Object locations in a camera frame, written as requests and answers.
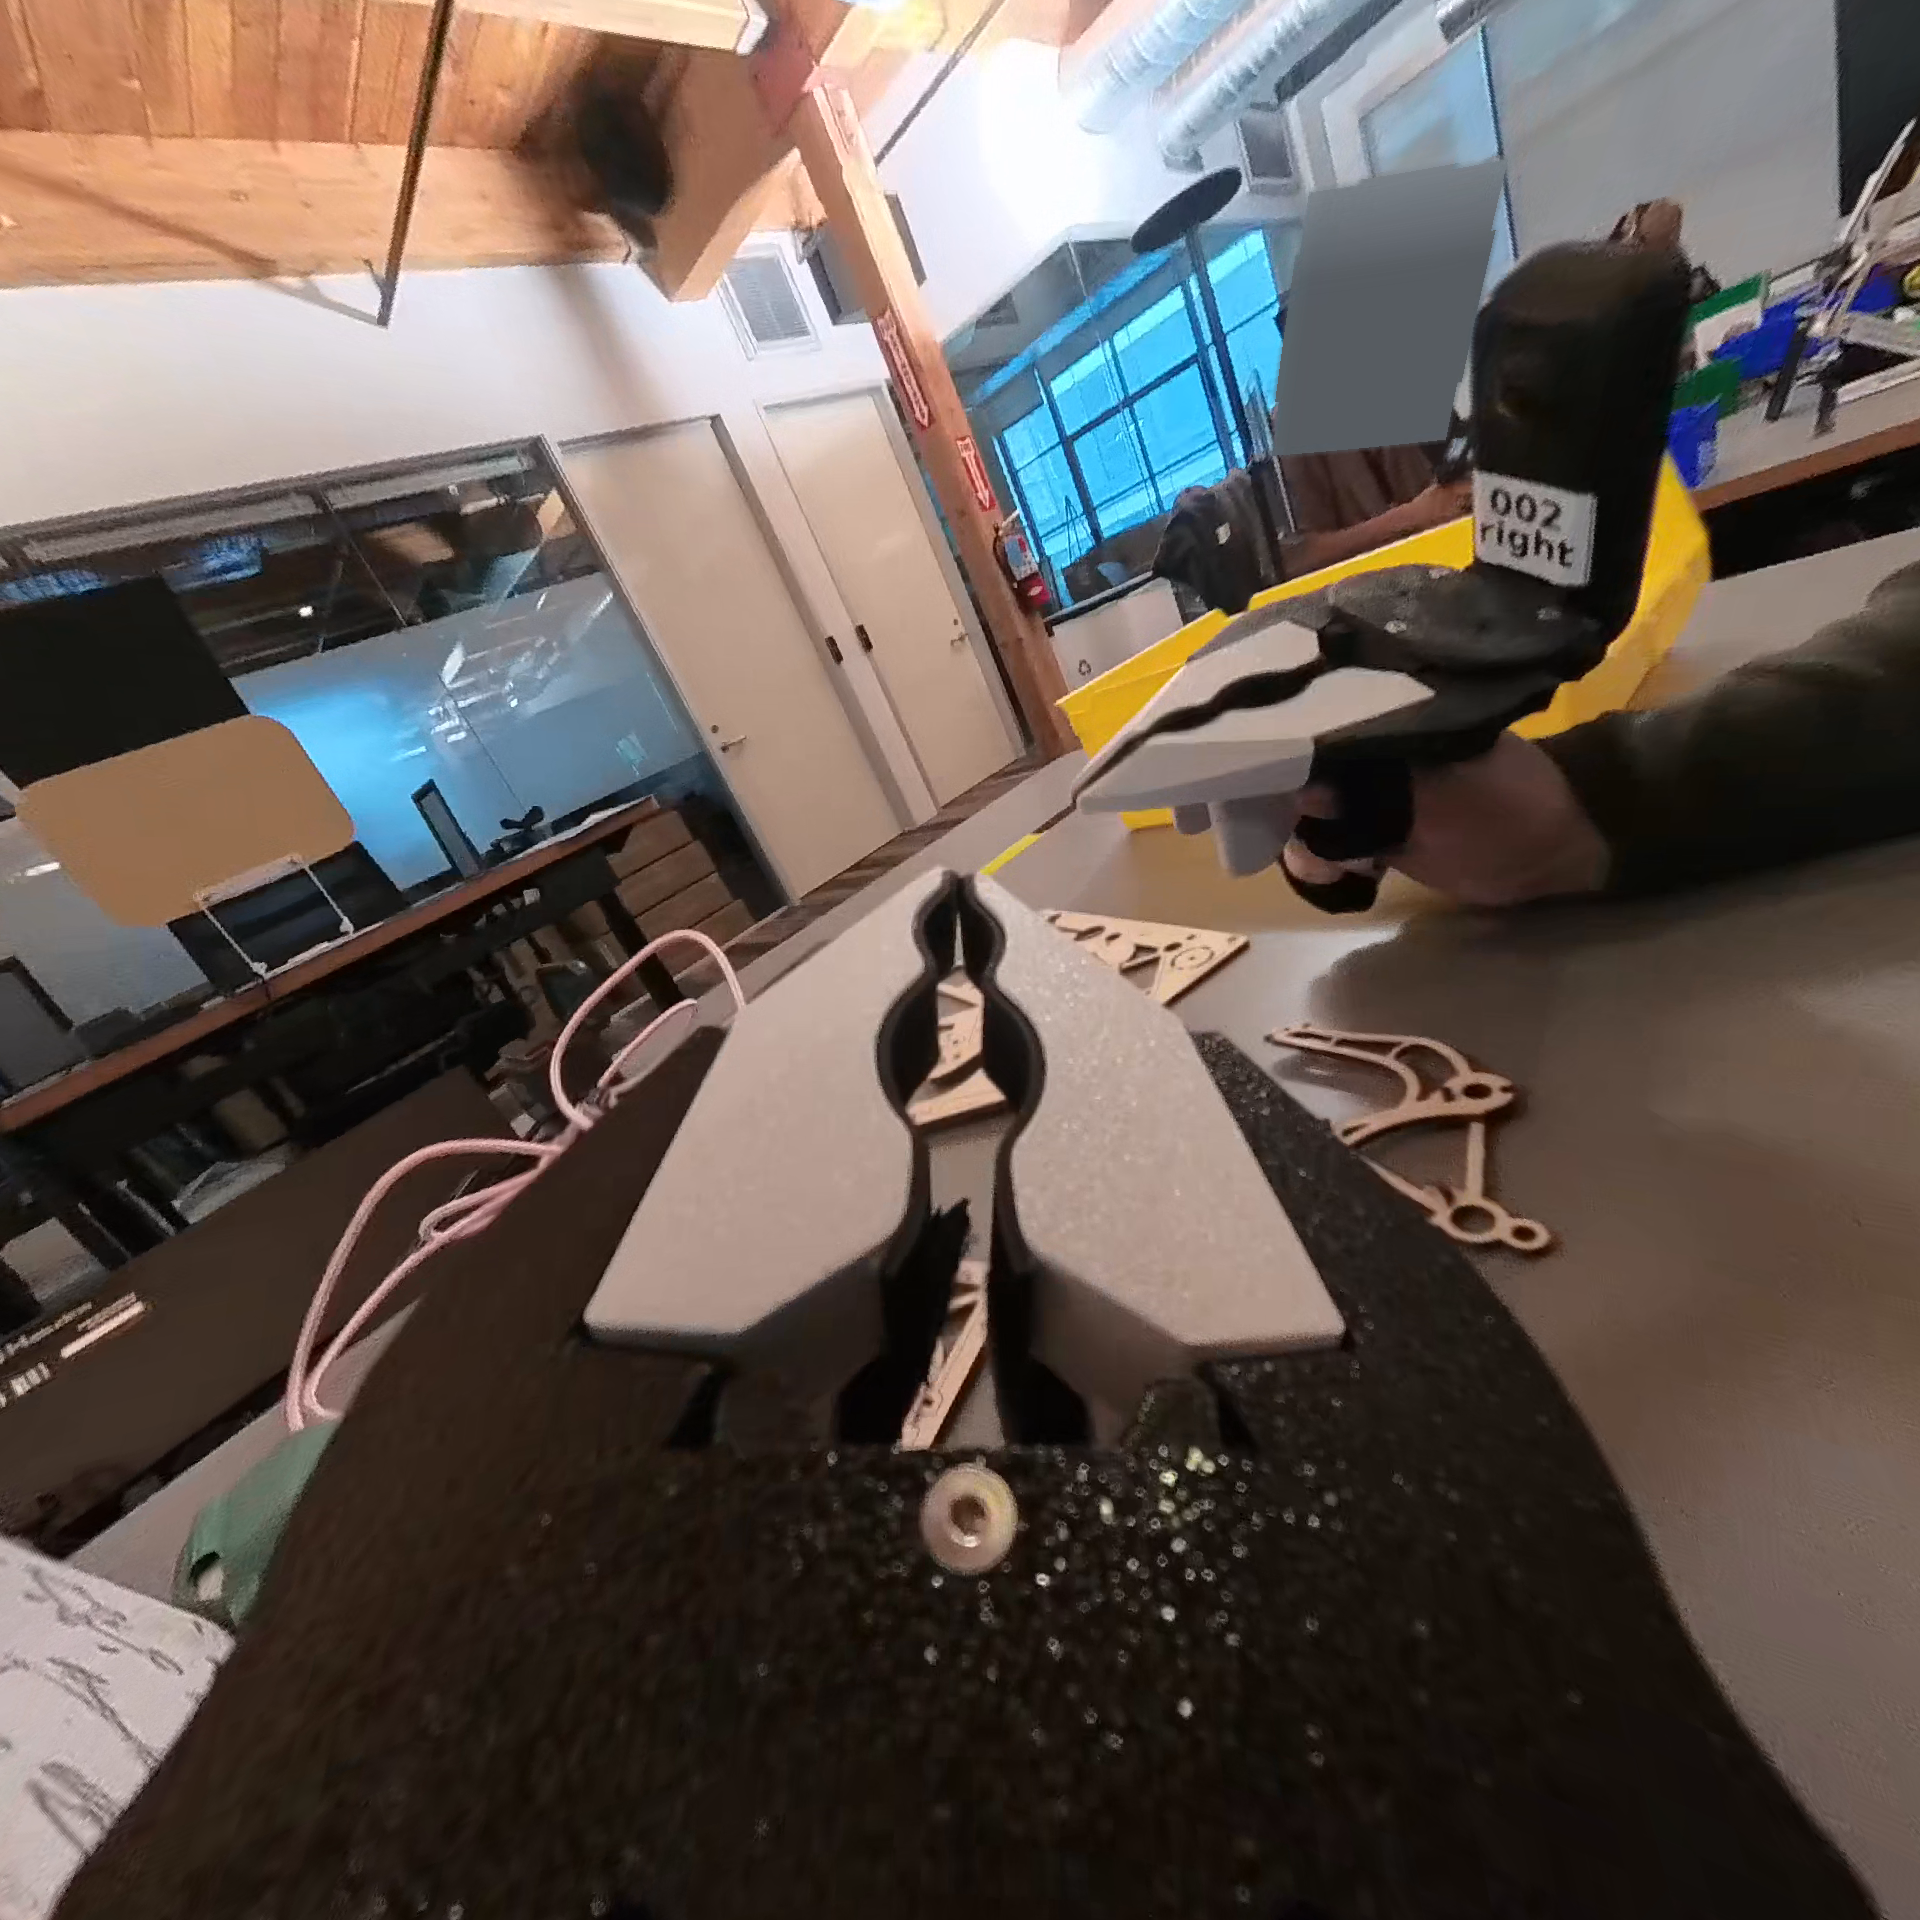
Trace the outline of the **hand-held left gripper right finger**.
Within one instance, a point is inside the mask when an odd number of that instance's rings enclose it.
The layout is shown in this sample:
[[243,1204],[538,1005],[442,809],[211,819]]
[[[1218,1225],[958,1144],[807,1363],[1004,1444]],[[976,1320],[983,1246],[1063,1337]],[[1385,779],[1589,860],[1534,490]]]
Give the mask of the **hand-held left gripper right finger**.
[[973,879],[997,1151],[991,1359],[1013,1444],[1081,1444],[1216,1363],[1345,1320],[1196,1039],[997,879]]

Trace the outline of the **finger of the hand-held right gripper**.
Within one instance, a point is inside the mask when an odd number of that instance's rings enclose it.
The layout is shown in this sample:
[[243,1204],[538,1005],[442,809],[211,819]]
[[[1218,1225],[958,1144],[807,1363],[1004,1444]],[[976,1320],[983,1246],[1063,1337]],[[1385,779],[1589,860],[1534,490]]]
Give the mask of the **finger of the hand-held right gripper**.
[[1265,705],[1250,705],[1250,686],[1231,686],[1226,708],[1139,716],[1085,768],[1073,809],[1164,808],[1179,833],[1210,835],[1231,876],[1262,876],[1294,835],[1318,745],[1435,698],[1409,673],[1361,668],[1313,669],[1303,691]]
[[1325,669],[1324,638],[1294,621],[1220,630],[1148,705],[1148,735],[1196,731],[1242,708],[1276,708]]

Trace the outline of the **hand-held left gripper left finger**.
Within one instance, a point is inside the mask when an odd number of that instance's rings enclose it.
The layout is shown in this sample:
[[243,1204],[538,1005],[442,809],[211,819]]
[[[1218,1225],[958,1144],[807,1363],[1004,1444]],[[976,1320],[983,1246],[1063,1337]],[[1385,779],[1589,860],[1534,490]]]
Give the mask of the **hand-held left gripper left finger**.
[[705,1363],[849,1444],[897,1444],[962,1232],[908,1101],[940,1057],[962,881],[931,869],[727,1027],[585,1307],[596,1346]]

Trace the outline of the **wooden parts sheet triangle cutout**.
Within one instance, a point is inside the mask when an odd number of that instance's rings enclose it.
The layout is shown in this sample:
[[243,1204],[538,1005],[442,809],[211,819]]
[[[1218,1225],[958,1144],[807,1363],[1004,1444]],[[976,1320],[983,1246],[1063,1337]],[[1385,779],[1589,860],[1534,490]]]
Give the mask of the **wooden parts sheet triangle cutout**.
[[[1161,1005],[1175,1005],[1250,946],[1245,935],[1191,926],[1063,909],[1045,912],[1045,921]],[[983,1057],[983,993],[962,969],[949,969],[940,981],[940,1057],[912,1098],[908,1122],[918,1131],[943,1131],[1004,1112],[1005,1095]]]

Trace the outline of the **long wooden model part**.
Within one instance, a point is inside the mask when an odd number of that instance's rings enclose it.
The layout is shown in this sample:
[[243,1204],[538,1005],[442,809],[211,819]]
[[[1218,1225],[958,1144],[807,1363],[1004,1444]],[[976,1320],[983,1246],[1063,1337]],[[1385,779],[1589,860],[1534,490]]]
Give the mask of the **long wooden model part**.
[[[1289,1021],[1265,1039],[1310,1062],[1366,1069],[1395,1085],[1366,1115],[1334,1123],[1334,1137],[1349,1154],[1358,1154],[1388,1189],[1405,1197],[1456,1249],[1516,1259],[1557,1252],[1557,1236],[1546,1223],[1511,1211],[1494,1186],[1495,1131],[1522,1101],[1516,1081],[1440,1039],[1328,1029],[1318,1021]],[[1452,1141],[1460,1151],[1452,1177],[1415,1178],[1388,1167],[1378,1147],[1399,1137]]]

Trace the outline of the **person's right forearm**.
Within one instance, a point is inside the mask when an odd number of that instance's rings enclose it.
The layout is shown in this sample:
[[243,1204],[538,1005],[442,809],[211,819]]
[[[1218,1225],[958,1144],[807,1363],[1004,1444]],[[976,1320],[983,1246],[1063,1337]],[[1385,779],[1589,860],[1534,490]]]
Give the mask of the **person's right forearm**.
[[1546,750],[1598,830],[1612,898],[1913,841],[1918,566],[1799,647]]

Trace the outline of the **person's right hand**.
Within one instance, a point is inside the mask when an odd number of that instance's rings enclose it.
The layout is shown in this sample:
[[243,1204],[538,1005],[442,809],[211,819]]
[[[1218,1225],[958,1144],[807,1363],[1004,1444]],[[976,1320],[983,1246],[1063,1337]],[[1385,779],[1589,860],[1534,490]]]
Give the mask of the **person's right hand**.
[[1412,830],[1390,871],[1466,909],[1589,898],[1609,851],[1556,757],[1511,731],[1486,754],[1412,773]]

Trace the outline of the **white recycling bin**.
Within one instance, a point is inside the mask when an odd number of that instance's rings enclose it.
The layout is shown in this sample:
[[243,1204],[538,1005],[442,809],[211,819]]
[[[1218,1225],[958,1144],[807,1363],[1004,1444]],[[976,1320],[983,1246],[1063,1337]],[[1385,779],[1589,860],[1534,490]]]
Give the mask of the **white recycling bin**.
[[1103,673],[1137,660],[1148,647],[1189,624],[1189,618],[1191,610],[1175,584],[1155,574],[1103,588],[1102,594],[1057,610],[1050,624],[1050,638],[1063,663],[1065,691],[1077,694]]

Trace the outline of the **yellow plastic bin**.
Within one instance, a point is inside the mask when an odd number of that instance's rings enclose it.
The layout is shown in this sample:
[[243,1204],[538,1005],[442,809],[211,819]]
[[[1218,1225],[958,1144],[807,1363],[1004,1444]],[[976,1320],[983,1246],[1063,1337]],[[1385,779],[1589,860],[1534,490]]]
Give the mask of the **yellow plastic bin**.
[[[1164,686],[1174,681],[1174,673],[1191,652],[1216,644],[1220,638],[1220,630],[1231,634],[1233,627],[1245,630],[1245,627],[1262,627],[1266,621],[1284,618],[1284,621],[1294,621],[1294,624],[1318,634],[1324,594],[1341,578],[1351,578],[1358,572],[1376,572],[1376,568],[1402,568],[1402,566],[1415,566],[1415,568],[1422,568],[1422,574],[1430,574],[1440,568],[1456,572],[1456,568],[1466,568],[1471,562],[1473,562],[1473,521],[1466,515],[1466,521],[1435,527],[1415,538],[1390,541],[1390,545],[1367,552],[1354,562],[1341,562],[1341,566],[1334,566],[1334,568],[1316,572],[1310,578],[1301,578],[1301,581],[1289,581],[1279,588],[1266,588],[1242,613],[1210,610],[1210,613],[1189,621],[1186,627],[1179,627],[1174,638],[1148,647],[1137,660],[1116,668],[1115,673],[1103,673],[1102,681],[1081,686],[1077,694],[1069,694],[1063,698],[1063,712],[1065,712],[1065,718],[1069,718],[1069,726],[1072,726],[1072,731],[1090,763],[1116,735],[1124,735],[1133,721],[1139,721],[1139,716],[1148,716],[1148,705],[1164,694]],[[1692,605],[1696,605],[1698,592],[1705,588],[1705,581],[1707,581],[1707,537],[1705,537],[1700,515],[1692,506],[1692,492],[1675,476],[1672,464],[1666,464],[1662,488],[1655,497],[1653,537],[1647,545],[1642,599],[1633,613],[1633,624],[1618,638],[1608,660],[1595,673],[1586,673],[1579,684],[1560,686],[1548,708],[1538,708],[1534,716],[1516,718],[1506,731],[1511,731],[1520,737],[1551,737],[1557,731],[1567,731],[1572,726],[1582,726],[1582,721],[1609,716],[1612,708],[1624,708],[1626,698],[1647,684],[1647,676],[1669,656],[1669,649],[1678,642],[1684,618],[1692,613]],[[1339,669],[1339,663],[1334,663],[1334,652],[1325,644],[1324,644],[1324,652],[1328,660],[1328,669]],[[1351,731],[1339,731],[1328,742],[1324,742],[1318,749],[1341,745]],[[1301,794],[1301,819],[1303,816],[1328,819],[1334,812],[1337,812],[1334,797],[1318,785],[1310,780],[1310,787]],[[1115,816],[1120,816],[1133,830],[1175,828],[1175,816],[1164,808],[1139,809],[1139,812],[1115,812]]]

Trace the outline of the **white door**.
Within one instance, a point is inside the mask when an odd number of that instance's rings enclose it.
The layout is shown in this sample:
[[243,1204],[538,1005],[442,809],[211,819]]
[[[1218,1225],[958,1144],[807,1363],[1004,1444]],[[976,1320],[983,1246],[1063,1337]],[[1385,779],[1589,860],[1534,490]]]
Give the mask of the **white door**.
[[880,388],[780,402],[768,435],[854,613],[855,652],[946,808],[1019,762],[1022,742],[896,409]]
[[785,894],[890,842],[897,808],[725,429],[575,440],[561,466]]

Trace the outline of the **blue plastic bin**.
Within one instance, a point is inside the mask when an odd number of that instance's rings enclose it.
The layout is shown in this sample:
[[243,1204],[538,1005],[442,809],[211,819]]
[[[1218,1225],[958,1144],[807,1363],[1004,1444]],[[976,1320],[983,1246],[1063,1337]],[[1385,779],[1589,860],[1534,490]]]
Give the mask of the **blue plastic bin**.
[[1669,404],[1669,464],[1687,490],[1724,479],[1737,417],[1784,423],[1811,400],[1811,437],[1853,402],[1918,385],[1918,265],[1868,269],[1844,315],[1817,334],[1827,287],[1780,300],[1766,278],[1742,280],[1692,315],[1692,346]]

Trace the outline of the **brown wooden desk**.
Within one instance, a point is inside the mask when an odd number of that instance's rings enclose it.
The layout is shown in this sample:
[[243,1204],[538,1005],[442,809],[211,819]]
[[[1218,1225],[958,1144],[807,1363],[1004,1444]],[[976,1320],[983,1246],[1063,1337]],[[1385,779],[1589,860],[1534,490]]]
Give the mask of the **brown wooden desk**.
[[598,909],[628,954],[645,946],[614,865],[638,835],[648,860],[677,856],[693,833],[677,808],[638,801],[582,819],[517,860],[456,881],[396,919],[202,1004],[191,1019],[99,1062],[4,1098],[4,1144],[58,1167],[71,1183],[117,1183],[117,1167],[165,1131],[254,1092],[319,1055],[351,1050],[345,1000],[433,993],[572,912]]

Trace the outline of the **black round lamp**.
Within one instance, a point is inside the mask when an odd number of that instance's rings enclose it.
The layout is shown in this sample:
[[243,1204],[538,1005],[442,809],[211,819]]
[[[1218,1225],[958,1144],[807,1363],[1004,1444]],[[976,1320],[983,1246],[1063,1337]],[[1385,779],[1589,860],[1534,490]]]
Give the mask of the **black round lamp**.
[[1166,202],[1161,202],[1130,236],[1137,258],[1189,245],[1202,226],[1218,220],[1242,193],[1242,170],[1218,167],[1189,180]]

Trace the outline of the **wooden support column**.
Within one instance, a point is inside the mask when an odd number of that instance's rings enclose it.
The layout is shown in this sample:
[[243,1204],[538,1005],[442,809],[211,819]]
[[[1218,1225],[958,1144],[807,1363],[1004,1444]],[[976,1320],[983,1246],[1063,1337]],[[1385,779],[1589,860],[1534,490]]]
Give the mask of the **wooden support column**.
[[958,395],[940,337],[880,180],[874,153],[843,84],[813,79],[794,103],[787,135],[802,162],[830,236],[847,258],[858,306],[890,363],[897,404],[918,446],[958,562],[983,613],[985,642],[1005,669],[1025,737],[1045,754],[1072,754],[1077,737],[1063,712],[1063,663],[1043,613],[1013,584],[999,556],[999,497]]

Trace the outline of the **teal green rounded object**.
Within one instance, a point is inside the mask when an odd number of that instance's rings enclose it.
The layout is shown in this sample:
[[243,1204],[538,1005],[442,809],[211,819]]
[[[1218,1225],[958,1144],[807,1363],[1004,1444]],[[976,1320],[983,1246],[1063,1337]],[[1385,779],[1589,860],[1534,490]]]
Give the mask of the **teal green rounded object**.
[[308,1422],[278,1438],[262,1462],[201,1508],[177,1557],[173,1606],[226,1632],[238,1632],[253,1619],[293,1505],[332,1427],[332,1422]]

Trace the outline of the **white assembly instruction booklet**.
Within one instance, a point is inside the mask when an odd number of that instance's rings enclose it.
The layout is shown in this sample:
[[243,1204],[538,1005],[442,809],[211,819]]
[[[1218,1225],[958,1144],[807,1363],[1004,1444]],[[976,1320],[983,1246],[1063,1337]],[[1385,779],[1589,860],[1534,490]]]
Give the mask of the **white assembly instruction booklet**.
[[4,1916],[49,1916],[173,1746],[231,1636],[4,1538]]

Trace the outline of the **silver air duct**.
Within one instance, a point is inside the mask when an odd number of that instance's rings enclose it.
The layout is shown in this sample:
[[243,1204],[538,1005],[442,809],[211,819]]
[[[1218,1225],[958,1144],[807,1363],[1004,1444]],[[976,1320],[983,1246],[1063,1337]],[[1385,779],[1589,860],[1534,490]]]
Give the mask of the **silver air duct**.
[[1402,3],[1108,3],[1063,53],[1069,117],[1116,135],[1144,108],[1166,167],[1196,170],[1205,145],[1255,105],[1297,103]]

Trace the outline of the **white wall vent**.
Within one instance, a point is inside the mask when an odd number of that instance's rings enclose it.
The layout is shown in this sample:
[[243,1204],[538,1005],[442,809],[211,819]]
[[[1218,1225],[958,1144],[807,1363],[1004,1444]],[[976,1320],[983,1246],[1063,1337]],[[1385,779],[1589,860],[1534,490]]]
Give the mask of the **white wall vent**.
[[737,253],[715,287],[748,359],[794,356],[820,346],[820,334],[780,250]]

